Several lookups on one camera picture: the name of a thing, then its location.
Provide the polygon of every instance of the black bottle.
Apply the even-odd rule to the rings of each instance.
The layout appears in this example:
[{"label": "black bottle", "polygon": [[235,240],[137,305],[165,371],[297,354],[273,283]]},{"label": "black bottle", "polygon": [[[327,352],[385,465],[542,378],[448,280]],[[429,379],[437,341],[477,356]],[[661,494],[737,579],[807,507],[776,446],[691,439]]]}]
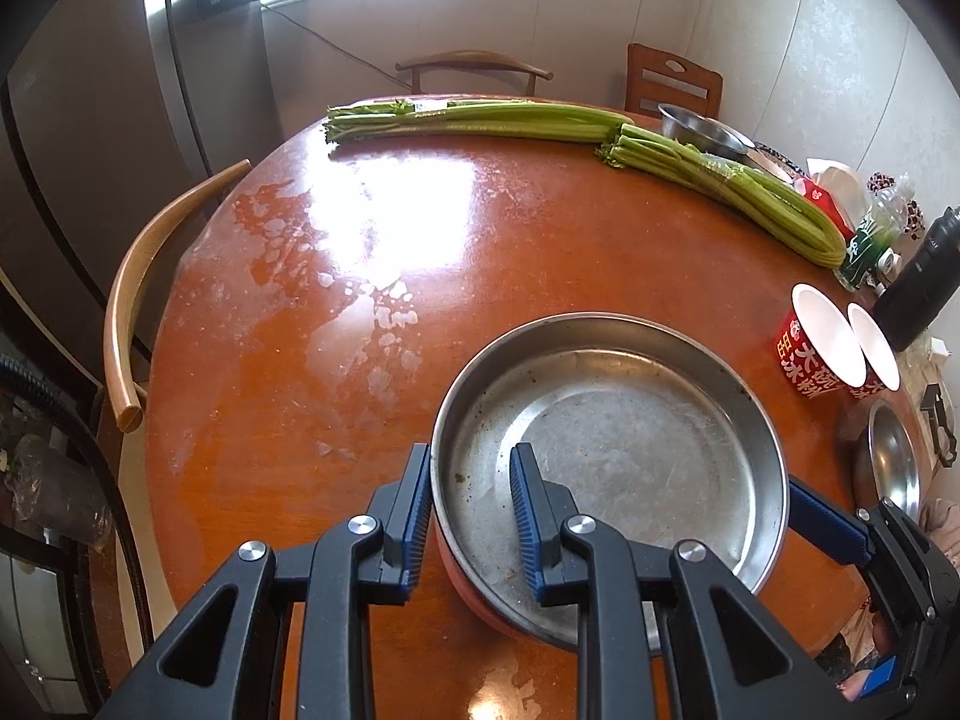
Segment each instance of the black bottle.
[{"label": "black bottle", "polygon": [[872,315],[895,351],[923,333],[960,287],[960,209],[947,208]]}]

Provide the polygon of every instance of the metal pan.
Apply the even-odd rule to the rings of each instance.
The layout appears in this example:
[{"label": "metal pan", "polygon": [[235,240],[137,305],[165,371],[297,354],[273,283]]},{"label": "metal pan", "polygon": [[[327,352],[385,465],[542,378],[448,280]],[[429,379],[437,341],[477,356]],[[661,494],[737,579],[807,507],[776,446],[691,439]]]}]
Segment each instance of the metal pan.
[{"label": "metal pan", "polygon": [[[784,455],[743,380],[690,338],[620,314],[538,319],[474,357],[440,406],[430,473],[446,547],[502,618],[572,649],[575,608],[541,608],[523,579],[517,442],[627,538],[699,538],[754,592],[769,576],[787,523]],[[659,650],[651,608],[647,635]]]}]

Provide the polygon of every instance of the wooden chair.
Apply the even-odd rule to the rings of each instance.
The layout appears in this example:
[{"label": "wooden chair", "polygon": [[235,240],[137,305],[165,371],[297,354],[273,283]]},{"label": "wooden chair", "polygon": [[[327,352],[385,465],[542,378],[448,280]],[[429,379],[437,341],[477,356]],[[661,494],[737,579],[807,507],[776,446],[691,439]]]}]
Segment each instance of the wooden chair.
[{"label": "wooden chair", "polygon": [[553,79],[553,73],[535,68],[519,59],[507,56],[505,53],[494,52],[474,52],[473,50],[463,50],[462,52],[435,53],[435,55],[422,56],[419,59],[410,59],[406,62],[397,62],[397,69],[412,70],[413,78],[410,85],[411,91],[415,95],[421,93],[419,85],[419,75],[424,68],[455,68],[458,70],[507,70],[516,73],[526,73],[527,89],[524,92],[528,98],[534,97],[536,90],[536,80],[543,79],[549,81]]},{"label": "wooden chair", "polygon": [[104,321],[104,374],[113,417],[124,433],[139,427],[147,402],[147,392],[133,381],[130,365],[133,327],[147,271],[160,247],[191,212],[230,189],[250,170],[250,161],[245,159],[181,194],[140,231],[117,269]]},{"label": "wooden chair", "polygon": [[[703,89],[707,95],[700,97],[693,92],[668,86],[654,79],[645,79],[643,71],[656,73],[675,81]],[[720,113],[720,97],[723,94],[723,76],[712,70],[695,65],[689,59],[669,52],[660,52],[630,43],[627,46],[627,101],[624,108],[634,113],[645,111],[643,100],[650,103],[680,105],[691,111],[715,119]]]}]

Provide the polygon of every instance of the round wooden table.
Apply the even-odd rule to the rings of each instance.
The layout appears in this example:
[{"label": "round wooden table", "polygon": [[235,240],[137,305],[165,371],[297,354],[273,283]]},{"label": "round wooden table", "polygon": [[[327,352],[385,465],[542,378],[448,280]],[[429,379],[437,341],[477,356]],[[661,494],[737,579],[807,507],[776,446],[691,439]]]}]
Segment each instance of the round wooden table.
[{"label": "round wooden table", "polygon": [[[775,359],[800,281],[848,301],[829,271],[745,218],[613,170],[589,146],[425,137],[332,148],[309,127],[243,180],[184,255],[157,337],[146,463],[174,600],[246,539],[294,546],[363,512],[411,443],[430,440],[467,361],[561,312],[634,314],[704,343],[760,398],[789,470],[851,507],[834,427],[853,399],[803,398]],[[574,717],[574,656],[480,622],[436,537],[413,600],[371,610],[382,720]],[[760,597],[816,651],[865,589],[791,532]],[[295,630],[287,717],[298,651]]]}]

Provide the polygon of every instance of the metal bolt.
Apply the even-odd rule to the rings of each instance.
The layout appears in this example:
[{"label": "metal bolt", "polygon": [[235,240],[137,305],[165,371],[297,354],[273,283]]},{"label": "metal bolt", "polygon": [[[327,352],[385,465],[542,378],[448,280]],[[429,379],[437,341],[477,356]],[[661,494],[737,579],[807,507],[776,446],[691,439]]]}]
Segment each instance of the metal bolt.
[{"label": "metal bolt", "polygon": [[350,518],[350,522],[347,522],[347,528],[350,528],[350,532],[356,533],[357,536],[365,536],[366,533],[376,528],[376,518],[369,514],[357,514],[356,517]]},{"label": "metal bolt", "polygon": [[704,557],[707,557],[707,547],[704,547],[699,541],[693,541],[692,538],[688,541],[681,541],[680,546],[677,547],[677,552],[680,553],[680,557],[690,562],[700,562]]},{"label": "metal bolt", "polygon": [[267,545],[263,541],[244,541],[237,550],[240,560],[253,562],[267,554]]},{"label": "metal bolt", "polygon": [[597,529],[597,521],[587,514],[574,514],[566,521],[566,526],[570,528],[571,533],[593,533]]}]

